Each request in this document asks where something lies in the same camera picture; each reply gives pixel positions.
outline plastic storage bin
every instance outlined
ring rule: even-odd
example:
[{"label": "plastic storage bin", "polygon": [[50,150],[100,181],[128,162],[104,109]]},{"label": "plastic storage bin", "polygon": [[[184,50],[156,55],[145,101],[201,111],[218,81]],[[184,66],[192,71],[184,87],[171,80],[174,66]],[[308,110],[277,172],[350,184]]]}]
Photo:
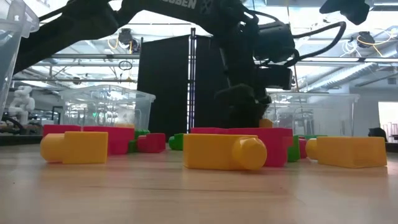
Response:
[{"label": "plastic storage bin", "polygon": [[98,85],[61,91],[62,124],[115,126],[134,124],[148,129],[150,106],[155,96],[116,85]]},{"label": "plastic storage bin", "polygon": [[23,0],[0,0],[0,118],[6,105],[21,37],[39,29],[39,18]]},{"label": "plastic storage bin", "polygon": [[292,128],[298,135],[352,136],[354,106],[359,95],[270,93],[265,117],[274,127]]}]

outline metal pole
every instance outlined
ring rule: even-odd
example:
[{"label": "metal pole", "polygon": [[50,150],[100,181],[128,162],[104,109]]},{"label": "metal pole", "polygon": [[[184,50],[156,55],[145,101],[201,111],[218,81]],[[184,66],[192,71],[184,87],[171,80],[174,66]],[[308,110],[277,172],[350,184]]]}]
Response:
[{"label": "metal pole", "polygon": [[54,59],[139,59],[139,54],[55,54]]},{"label": "metal pole", "polygon": [[12,81],[37,81],[37,82],[130,82],[136,83],[137,80],[104,80],[104,79],[81,79],[81,80],[72,80],[72,79],[49,79],[49,78],[13,78]]}]

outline black panel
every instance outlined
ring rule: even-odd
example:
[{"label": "black panel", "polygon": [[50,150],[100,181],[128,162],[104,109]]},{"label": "black panel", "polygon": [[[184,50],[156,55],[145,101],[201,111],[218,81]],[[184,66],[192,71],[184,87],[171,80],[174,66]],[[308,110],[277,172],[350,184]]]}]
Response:
[{"label": "black panel", "polygon": [[217,91],[228,87],[220,48],[209,37],[197,37],[194,127],[220,127]]},{"label": "black panel", "polygon": [[142,45],[137,89],[156,96],[149,130],[167,138],[187,132],[189,36]]}]

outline building block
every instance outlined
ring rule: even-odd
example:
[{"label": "building block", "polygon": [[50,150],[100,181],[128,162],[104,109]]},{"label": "building block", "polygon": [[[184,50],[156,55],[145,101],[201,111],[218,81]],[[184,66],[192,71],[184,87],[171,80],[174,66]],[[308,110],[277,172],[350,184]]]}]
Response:
[{"label": "building block", "polygon": [[191,134],[228,134],[228,129],[223,128],[191,128]]},{"label": "building block", "polygon": [[134,133],[134,137],[135,137],[134,139],[138,139],[139,136],[143,136],[143,135],[146,135],[149,133],[150,133],[149,130],[137,129],[137,130],[135,130],[135,133]]},{"label": "building block", "polygon": [[267,149],[257,136],[185,134],[183,162],[189,169],[257,170]]},{"label": "building block", "polygon": [[43,127],[43,137],[48,134],[63,134],[66,131],[81,131],[77,125],[46,124]]},{"label": "building block", "polygon": [[297,162],[301,159],[299,136],[293,136],[293,146],[287,150],[287,162]]},{"label": "building block", "polygon": [[298,145],[300,147],[300,158],[305,159],[307,158],[307,152],[305,151],[305,145],[307,144],[306,139],[298,139]]},{"label": "building block", "polygon": [[108,156],[108,133],[67,131],[48,134],[40,143],[40,154],[48,162],[100,164]]},{"label": "building block", "polygon": [[308,158],[318,160],[317,156],[317,139],[309,139],[305,145],[305,152]]},{"label": "building block", "polygon": [[287,128],[233,128],[228,134],[255,135],[266,145],[267,167],[283,167],[287,162],[287,148],[293,144],[293,131]]},{"label": "building block", "polygon": [[272,128],[274,123],[269,119],[261,119],[259,123],[259,128]]},{"label": "building block", "polygon": [[172,150],[182,151],[184,134],[175,134],[169,139],[169,146]]},{"label": "building block", "polygon": [[166,135],[160,133],[150,133],[139,136],[137,140],[138,152],[160,153],[166,150]]},{"label": "building block", "polygon": [[138,149],[137,149],[137,140],[132,140],[132,141],[129,141],[129,150],[128,150],[128,152],[127,153],[136,153],[136,152],[138,152]]},{"label": "building block", "polygon": [[318,163],[346,168],[387,165],[386,144],[381,137],[318,137]]},{"label": "building block", "polygon": [[108,155],[124,155],[128,152],[129,141],[134,140],[134,129],[106,126],[85,126],[84,132],[107,132]]}]

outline red toy block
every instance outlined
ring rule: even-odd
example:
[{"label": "red toy block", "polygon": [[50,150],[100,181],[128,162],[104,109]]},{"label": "red toy block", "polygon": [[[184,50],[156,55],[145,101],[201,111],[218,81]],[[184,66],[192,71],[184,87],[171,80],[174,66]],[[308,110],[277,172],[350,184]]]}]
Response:
[{"label": "red toy block", "polygon": [[191,134],[228,134],[223,128],[191,128]]},{"label": "red toy block", "polygon": [[139,136],[137,140],[139,152],[160,153],[166,150],[166,135],[150,133],[146,136]]},{"label": "red toy block", "polygon": [[287,148],[293,145],[293,130],[287,128],[233,128],[228,134],[258,136],[267,148],[267,167],[283,167],[287,162]]},{"label": "red toy block", "polygon": [[129,149],[129,142],[134,140],[134,128],[117,128],[104,126],[85,126],[83,131],[107,132],[108,155],[124,155]]},{"label": "red toy block", "polygon": [[66,131],[81,131],[77,125],[46,124],[43,128],[43,138],[48,134],[64,134]]},{"label": "red toy block", "polygon": [[300,138],[298,140],[298,144],[300,146],[300,157],[301,157],[301,159],[307,158],[307,152],[305,150],[305,146],[307,145],[307,140]]}]

